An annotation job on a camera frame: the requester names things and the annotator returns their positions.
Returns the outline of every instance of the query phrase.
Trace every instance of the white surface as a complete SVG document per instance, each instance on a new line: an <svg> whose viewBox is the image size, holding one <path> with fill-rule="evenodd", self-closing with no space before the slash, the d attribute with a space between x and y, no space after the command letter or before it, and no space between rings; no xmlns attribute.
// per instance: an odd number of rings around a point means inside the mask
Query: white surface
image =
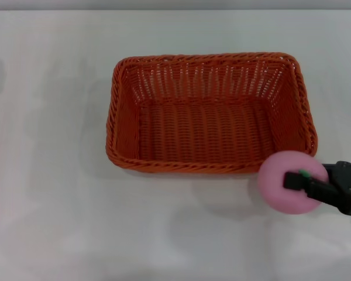
<svg viewBox="0 0 351 281"><path fill-rule="evenodd" d="M351 9L351 0L0 0L0 9Z"/></svg>
<svg viewBox="0 0 351 281"><path fill-rule="evenodd" d="M262 50L300 62L317 158L351 162L351 12L0 12L0 280L351 281L351 218L332 207L282 215L255 175L105 155L120 59Z"/></svg>

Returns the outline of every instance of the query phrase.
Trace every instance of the woven basket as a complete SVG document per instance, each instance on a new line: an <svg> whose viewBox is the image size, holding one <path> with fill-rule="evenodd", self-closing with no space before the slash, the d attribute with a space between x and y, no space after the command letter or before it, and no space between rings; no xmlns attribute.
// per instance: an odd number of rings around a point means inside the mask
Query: woven basket
<svg viewBox="0 0 351 281"><path fill-rule="evenodd" d="M130 57L113 74L106 153L142 172L248 173L314 155L298 62L284 53Z"/></svg>

